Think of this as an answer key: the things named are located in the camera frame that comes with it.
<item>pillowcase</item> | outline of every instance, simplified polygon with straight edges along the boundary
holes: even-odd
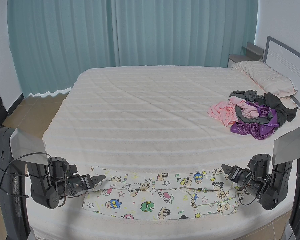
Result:
[[[263,61],[242,61],[234,64],[232,69],[246,73],[266,93],[282,98],[297,93],[291,80],[271,69]]]

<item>curtain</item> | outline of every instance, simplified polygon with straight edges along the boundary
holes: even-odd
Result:
[[[89,68],[226,67],[254,42],[258,0],[8,0],[24,95],[73,86]]]

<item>outlined star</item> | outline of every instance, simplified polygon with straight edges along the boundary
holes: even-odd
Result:
[[[164,181],[164,183],[162,184],[162,185],[165,185],[165,186],[168,186],[168,185],[170,185],[171,183],[170,183],[170,181],[168,180],[168,181]]]
[[[208,199],[205,196],[202,197],[201,199],[202,199],[202,202],[207,202],[208,201]]]
[[[122,193],[122,190],[120,192],[117,192],[117,194],[119,195],[119,197],[123,197],[126,193]]]
[[[94,208],[93,203],[89,203],[87,206],[88,206],[89,208]]]

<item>floor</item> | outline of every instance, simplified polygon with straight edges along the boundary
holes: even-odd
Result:
[[[47,96],[45,98],[28,97],[5,120],[4,125],[13,128],[19,127],[29,134],[42,138],[66,97],[67,94],[58,94],[55,97]],[[236,240],[279,240],[289,216],[290,212]],[[0,209],[0,240],[4,240],[6,236],[7,233]]]

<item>bed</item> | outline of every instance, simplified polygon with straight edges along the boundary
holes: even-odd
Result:
[[[268,38],[265,60],[299,88],[300,54]],[[243,168],[254,154],[272,154],[274,141],[300,127],[300,109],[265,140],[231,133],[207,109],[235,90],[264,90],[242,72],[196,66],[129,66],[82,73],[45,132],[47,153],[76,164],[80,174],[91,165],[165,172],[214,169],[222,163]],[[288,108],[296,101],[281,98]],[[225,239],[241,237],[292,207],[296,162],[286,199],[274,210],[257,202],[236,214],[204,218],[143,221],[113,218],[82,209],[83,197],[48,210],[27,200],[30,225],[42,239]],[[30,182],[26,181],[29,192]]]

